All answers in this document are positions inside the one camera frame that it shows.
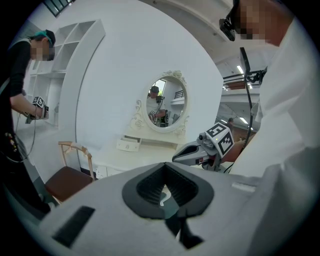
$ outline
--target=chair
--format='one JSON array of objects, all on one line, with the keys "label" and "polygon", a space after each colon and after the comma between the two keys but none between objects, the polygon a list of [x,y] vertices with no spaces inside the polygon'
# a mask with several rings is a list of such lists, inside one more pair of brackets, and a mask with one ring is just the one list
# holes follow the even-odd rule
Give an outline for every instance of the chair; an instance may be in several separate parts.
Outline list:
[{"label": "chair", "polygon": [[[44,186],[58,203],[61,203],[92,183],[95,180],[95,177],[92,168],[92,155],[84,146],[72,141],[59,141],[58,144],[60,145],[64,167],[58,170]],[[63,146],[68,146],[68,149],[64,151]],[[74,149],[82,151],[87,156],[90,176],[67,166],[65,156]]]}]

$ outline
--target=oval mirror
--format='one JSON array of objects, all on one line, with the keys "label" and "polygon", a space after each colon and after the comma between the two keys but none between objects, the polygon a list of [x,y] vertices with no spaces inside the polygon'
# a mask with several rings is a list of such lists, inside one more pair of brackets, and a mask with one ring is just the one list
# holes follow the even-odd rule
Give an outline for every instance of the oval mirror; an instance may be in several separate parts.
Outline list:
[{"label": "oval mirror", "polygon": [[154,126],[175,124],[185,110],[185,88],[175,77],[162,77],[146,92],[146,112]]}]

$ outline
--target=white curved wall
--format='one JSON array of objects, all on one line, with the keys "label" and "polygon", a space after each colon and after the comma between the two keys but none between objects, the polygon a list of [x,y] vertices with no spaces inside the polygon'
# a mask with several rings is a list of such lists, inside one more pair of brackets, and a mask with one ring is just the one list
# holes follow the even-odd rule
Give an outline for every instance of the white curved wall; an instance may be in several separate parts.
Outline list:
[{"label": "white curved wall", "polygon": [[77,141],[99,149],[121,135],[136,100],[153,78],[181,70],[190,93],[186,136],[215,122],[223,79],[198,41],[179,23],[137,0],[77,0],[57,18],[52,30],[101,19],[106,36],[82,81],[76,117]]}]

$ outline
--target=black shirt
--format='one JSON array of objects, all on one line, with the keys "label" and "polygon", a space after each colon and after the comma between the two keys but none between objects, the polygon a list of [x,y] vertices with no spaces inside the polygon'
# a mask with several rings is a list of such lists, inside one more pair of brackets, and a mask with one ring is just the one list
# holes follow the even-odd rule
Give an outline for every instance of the black shirt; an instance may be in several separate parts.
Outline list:
[{"label": "black shirt", "polygon": [[10,78],[7,85],[10,89],[10,97],[22,93],[26,69],[31,59],[30,44],[20,41],[7,51],[4,72],[1,73],[1,85]]},{"label": "black shirt", "polygon": [[26,41],[17,42],[7,51],[4,70],[0,75],[0,87],[10,78],[9,84],[0,95],[1,125],[0,125],[0,149],[12,159],[17,159],[17,153],[13,152],[13,147],[6,133],[14,137],[14,126],[11,111],[10,97],[22,93],[24,78],[28,63],[31,59],[30,44]]}]

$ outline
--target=headset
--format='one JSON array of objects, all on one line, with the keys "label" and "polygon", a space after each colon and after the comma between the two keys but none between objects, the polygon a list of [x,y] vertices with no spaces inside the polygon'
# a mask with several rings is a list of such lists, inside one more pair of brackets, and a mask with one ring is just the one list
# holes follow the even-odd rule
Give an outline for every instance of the headset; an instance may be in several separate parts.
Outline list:
[{"label": "headset", "polygon": [[220,30],[228,37],[230,41],[234,41],[235,37],[235,14],[239,6],[239,0],[233,0],[233,7],[225,18],[219,20]]}]

